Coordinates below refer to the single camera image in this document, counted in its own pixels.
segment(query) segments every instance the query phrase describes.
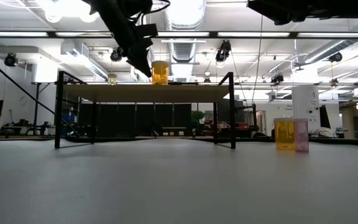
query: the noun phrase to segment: ceiling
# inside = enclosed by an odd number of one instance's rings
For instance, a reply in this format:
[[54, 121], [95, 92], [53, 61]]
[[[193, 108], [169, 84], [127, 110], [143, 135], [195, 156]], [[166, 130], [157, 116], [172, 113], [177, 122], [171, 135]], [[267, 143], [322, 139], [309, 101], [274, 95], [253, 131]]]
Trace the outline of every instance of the ceiling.
[[[16, 0], [0, 1], [0, 30], [108, 30], [101, 19], [92, 23], [85, 23], [79, 18], [64, 17], [58, 23], [49, 23], [45, 20], [43, 9], [17, 8], [23, 5], [37, 7], [34, 1]], [[156, 23], [158, 30], [167, 30], [164, 13], [158, 12], [146, 17], [147, 23]], [[236, 0], [207, 0], [204, 22], [201, 30], [220, 31], [318, 31], [318, 32], [349, 32], [358, 27], [358, 19], [307, 19], [302, 23], [290, 23], [284, 26], [275, 26], [266, 17], [246, 7], [245, 1]], [[154, 39], [152, 46], [155, 60], [169, 60], [168, 45], [161, 43], [162, 39]], [[36, 46], [71, 68], [79, 77], [92, 77], [93, 74], [84, 66], [78, 65], [60, 52], [62, 39], [0, 39], [0, 45]], [[214, 61], [216, 49], [221, 39], [206, 39], [206, 43], [198, 44], [196, 50], [196, 65], [193, 67], [193, 76], [200, 81], [205, 72], [210, 72], [215, 80], [227, 72], [234, 72], [237, 78], [244, 82], [254, 82], [256, 78], [261, 82], [272, 68], [283, 60], [298, 55], [308, 54], [322, 47], [330, 40], [272, 40], [272, 39], [231, 39], [232, 54], [225, 61], [223, 68], [218, 68]], [[104, 70], [121, 72], [129, 77], [131, 66], [125, 60], [112, 62], [109, 54], [117, 47], [114, 39], [76, 39], [77, 44], [85, 43], [90, 51], [91, 58]], [[330, 80], [336, 75], [358, 69], [358, 43], [341, 51], [343, 60], [340, 63], [318, 62], [308, 67], [318, 69], [321, 80]], [[291, 78], [291, 69], [281, 71], [286, 79]], [[357, 82], [358, 75], [346, 80]]]

